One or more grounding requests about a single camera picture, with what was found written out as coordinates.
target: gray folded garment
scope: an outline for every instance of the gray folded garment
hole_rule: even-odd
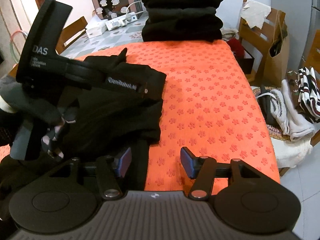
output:
[[[163,9],[148,8],[150,23],[158,23],[167,20],[181,20],[190,18],[200,18],[203,16],[215,16],[216,9],[214,7],[206,8],[186,8],[186,9]]]

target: white power strip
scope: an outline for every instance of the white power strip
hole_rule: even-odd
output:
[[[131,12],[122,16],[119,16],[117,18],[114,18],[112,20],[106,21],[106,26],[108,28],[108,31],[112,31],[119,27],[124,27],[129,23],[135,22],[138,20],[138,17],[136,16],[135,12]]]

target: refrigerator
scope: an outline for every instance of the refrigerator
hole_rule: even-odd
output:
[[[303,67],[317,29],[320,29],[320,0],[271,0],[274,9],[286,13],[290,37],[288,69]]]

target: brown paper bag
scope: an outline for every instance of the brown paper bag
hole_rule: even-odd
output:
[[[275,26],[277,24],[280,25],[280,20],[278,15],[277,15],[277,22]],[[281,81],[285,78],[285,75],[287,73],[290,44],[289,44],[289,35],[283,38],[283,28],[280,26],[280,35],[282,39],[282,46],[281,46],[280,52],[274,57],[272,57],[270,54],[270,49],[276,43],[275,38],[273,39],[273,43],[268,51],[266,65],[263,73],[263,83],[265,85],[268,84],[275,87],[281,87]]]

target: ribbed gray surface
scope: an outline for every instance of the ribbed gray surface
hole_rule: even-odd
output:
[[[260,237],[239,233],[220,222],[207,203],[190,200],[181,191],[130,191],[124,199],[105,202],[91,221],[74,231],[55,236],[39,236],[20,230],[11,239],[297,240],[298,238],[291,233]]]

